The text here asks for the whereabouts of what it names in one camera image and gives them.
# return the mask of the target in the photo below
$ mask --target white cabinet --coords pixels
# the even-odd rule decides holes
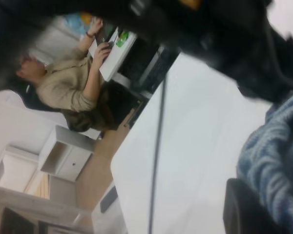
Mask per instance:
[[[92,155],[94,140],[56,126],[39,155],[38,169],[75,181]]]

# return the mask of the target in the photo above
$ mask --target black chair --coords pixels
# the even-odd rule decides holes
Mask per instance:
[[[36,92],[36,88],[29,82],[22,80],[16,75],[10,75],[0,79],[0,91],[11,90],[18,94],[25,107],[37,111],[60,112],[59,109],[54,109],[43,104]]]

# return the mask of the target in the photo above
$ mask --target cabinet door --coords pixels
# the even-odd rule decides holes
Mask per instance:
[[[74,147],[67,156],[57,176],[70,181],[75,181],[89,157],[90,153],[88,151]]]

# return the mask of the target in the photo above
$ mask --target woman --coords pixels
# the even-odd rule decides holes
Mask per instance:
[[[102,27],[102,20],[97,20],[86,33],[83,40],[70,54],[60,61],[45,65],[35,58],[23,59],[17,76],[31,82],[37,89],[39,99],[46,105],[63,110],[67,116],[91,119],[92,124],[83,126],[97,130],[114,128],[109,109],[102,104],[104,98],[100,95],[100,67],[111,49],[108,43],[98,46],[94,58],[87,56],[96,33]]]

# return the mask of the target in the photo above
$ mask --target black cable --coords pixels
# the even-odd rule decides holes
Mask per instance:
[[[152,234],[152,231],[153,231],[156,179],[157,179],[158,159],[159,159],[159,151],[160,151],[162,129],[163,129],[166,86],[167,86],[167,75],[164,77],[164,80],[163,80],[162,96],[161,96],[161,103],[160,103],[160,114],[159,114],[159,120],[158,120],[158,126],[157,126],[156,146],[155,146],[154,164],[153,164],[153,172],[152,172],[152,186],[151,186],[151,200],[150,200],[150,213],[149,213],[149,222],[148,222],[148,234]]]

